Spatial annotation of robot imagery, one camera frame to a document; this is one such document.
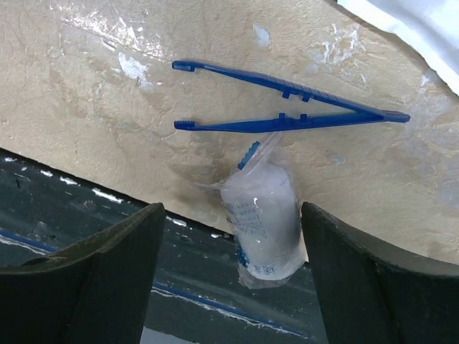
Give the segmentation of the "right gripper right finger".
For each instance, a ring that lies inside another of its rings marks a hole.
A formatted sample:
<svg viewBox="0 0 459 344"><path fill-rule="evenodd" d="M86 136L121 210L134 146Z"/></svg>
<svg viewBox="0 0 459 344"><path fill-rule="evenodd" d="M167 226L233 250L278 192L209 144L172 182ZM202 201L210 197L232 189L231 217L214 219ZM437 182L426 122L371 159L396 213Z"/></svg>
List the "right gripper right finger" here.
<svg viewBox="0 0 459 344"><path fill-rule="evenodd" d="M457 343L458 266L348 225L315 204L301 224L330 343Z"/></svg>

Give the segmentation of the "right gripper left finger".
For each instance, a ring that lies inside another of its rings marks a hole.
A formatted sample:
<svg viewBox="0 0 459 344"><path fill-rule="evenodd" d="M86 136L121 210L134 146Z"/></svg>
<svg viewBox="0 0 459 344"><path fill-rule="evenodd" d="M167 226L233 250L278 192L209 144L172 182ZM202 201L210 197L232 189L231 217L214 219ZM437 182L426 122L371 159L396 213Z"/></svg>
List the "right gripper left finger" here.
<svg viewBox="0 0 459 344"><path fill-rule="evenodd" d="M139 343L164 233L150 204L57 252L1 268L3 343Z"/></svg>

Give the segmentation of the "blue plastic tweezers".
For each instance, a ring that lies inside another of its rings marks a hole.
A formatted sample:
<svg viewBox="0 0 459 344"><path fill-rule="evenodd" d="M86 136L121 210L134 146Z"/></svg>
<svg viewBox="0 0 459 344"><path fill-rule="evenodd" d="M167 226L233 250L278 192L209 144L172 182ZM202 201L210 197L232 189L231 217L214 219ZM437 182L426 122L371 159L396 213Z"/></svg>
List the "blue plastic tweezers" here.
<svg viewBox="0 0 459 344"><path fill-rule="evenodd" d="M407 113L381 110L305 85L259 72L221 67L206 62L176 60L172 68L183 72L210 72L246 82L259 98L246 114L190 115L174 122L177 130L229 133L271 133L372 123L407 123Z"/></svg>

